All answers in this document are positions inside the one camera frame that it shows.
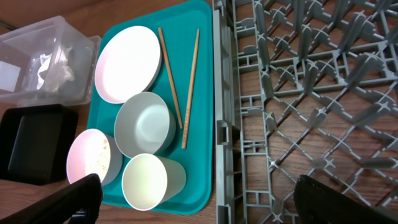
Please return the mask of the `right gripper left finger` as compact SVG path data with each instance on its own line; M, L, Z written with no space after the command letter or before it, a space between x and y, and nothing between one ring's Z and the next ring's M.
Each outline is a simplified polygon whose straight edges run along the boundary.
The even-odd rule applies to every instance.
M103 190L97 174L70 184L38 202L1 219L1 223L95 223Z

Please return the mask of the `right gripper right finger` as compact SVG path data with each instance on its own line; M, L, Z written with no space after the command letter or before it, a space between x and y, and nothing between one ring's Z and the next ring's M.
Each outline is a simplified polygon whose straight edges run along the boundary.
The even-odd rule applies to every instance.
M301 175L294 190L295 208L301 223L397 223L397 215L362 205Z

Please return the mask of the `pink bowl with rice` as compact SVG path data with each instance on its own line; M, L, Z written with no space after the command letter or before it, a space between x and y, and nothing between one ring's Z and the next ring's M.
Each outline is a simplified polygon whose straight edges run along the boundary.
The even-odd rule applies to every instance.
M99 129L87 129L73 141L68 152L66 171L69 183L89 174L97 174L102 185L111 183L119 174L123 154L113 137Z

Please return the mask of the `white napkin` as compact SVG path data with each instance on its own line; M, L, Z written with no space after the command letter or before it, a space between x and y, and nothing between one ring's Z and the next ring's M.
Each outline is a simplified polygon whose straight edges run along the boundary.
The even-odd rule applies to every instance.
M71 47L61 45L55 55L53 53L40 55L36 89L55 93L66 81L75 80L74 72L68 65L71 50Z

